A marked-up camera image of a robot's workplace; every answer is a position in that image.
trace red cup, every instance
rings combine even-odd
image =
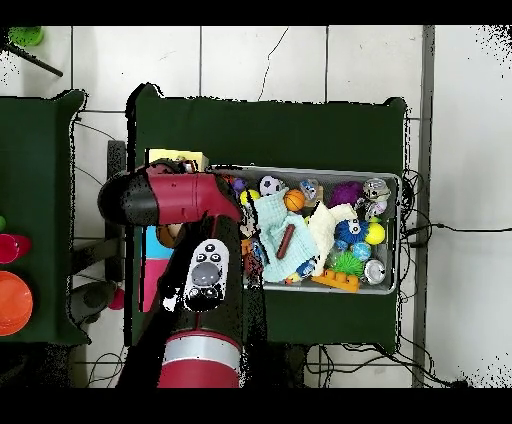
[[[17,234],[0,234],[0,264],[10,264],[22,257],[32,247],[28,237]]]

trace green table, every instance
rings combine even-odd
[[[136,164],[148,148],[202,151],[212,164],[402,174],[406,104],[323,105],[165,99],[152,85],[132,94]],[[140,264],[136,233],[134,264]],[[139,267],[134,266],[134,281]],[[144,314],[133,297],[133,335]],[[395,348],[396,291],[390,295],[266,292],[268,337],[294,344],[379,343]]]
[[[29,323],[0,342],[87,343],[66,313],[71,281],[70,122],[85,100],[81,91],[58,99],[0,97],[0,215],[5,232],[26,235],[32,250],[1,270],[29,285]]]

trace brown sausage toy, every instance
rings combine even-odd
[[[286,227],[284,231],[283,240],[279,245],[279,249],[277,249],[276,258],[283,259],[286,254],[286,249],[288,249],[288,244],[290,244],[290,240],[292,239],[293,232],[295,231],[295,225],[290,224]]]

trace light blue towel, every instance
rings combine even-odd
[[[269,282],[282,281],[293,274],[299,265],[320,252],[311,236],[304,218],[286,209],[284,195],[288,188],[276,194],[264,196],[254,201],[257,223],[261,230],[260,240],[268,256],[268,264],[263,269],[263,279]],[[290,244],[283,259],[276,253],[289,224],[295,225]]]

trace orange basketball toy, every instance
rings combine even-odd
[[[288,190],[284,195],[284,204],[289,211],[297,212],[304,207],[304,194],[300,190]]]

